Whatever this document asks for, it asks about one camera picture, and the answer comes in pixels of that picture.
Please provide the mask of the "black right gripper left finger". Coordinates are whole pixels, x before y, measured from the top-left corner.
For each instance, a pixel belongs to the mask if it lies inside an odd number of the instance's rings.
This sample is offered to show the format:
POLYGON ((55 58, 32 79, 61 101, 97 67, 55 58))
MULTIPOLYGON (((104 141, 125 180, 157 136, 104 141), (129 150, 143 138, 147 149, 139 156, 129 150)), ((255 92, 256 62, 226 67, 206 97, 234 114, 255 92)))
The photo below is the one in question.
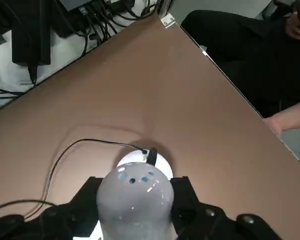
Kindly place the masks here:
POLYGON ((0 240, 72 240, 90 237, 99 220, 97 191, 102 178, 91 176, 68 203, 56 205, 39 199, 18 199, 0 209, 23 203, 48 205, 39 216, 26 221, 20 214, 0 217, 0 240))

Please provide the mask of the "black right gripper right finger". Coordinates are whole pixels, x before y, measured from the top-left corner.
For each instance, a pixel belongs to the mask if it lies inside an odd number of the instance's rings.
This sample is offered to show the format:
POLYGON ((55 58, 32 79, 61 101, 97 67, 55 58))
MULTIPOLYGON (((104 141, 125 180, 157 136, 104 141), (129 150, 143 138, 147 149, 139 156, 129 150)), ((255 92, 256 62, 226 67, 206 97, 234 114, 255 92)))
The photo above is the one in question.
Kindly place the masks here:
POLYGON ((243 213, 230 219, 220 207, 199 201, 187 176, 170 179, 174 200, 170 218, 178 240, 279 240, 260 216, 243 213))

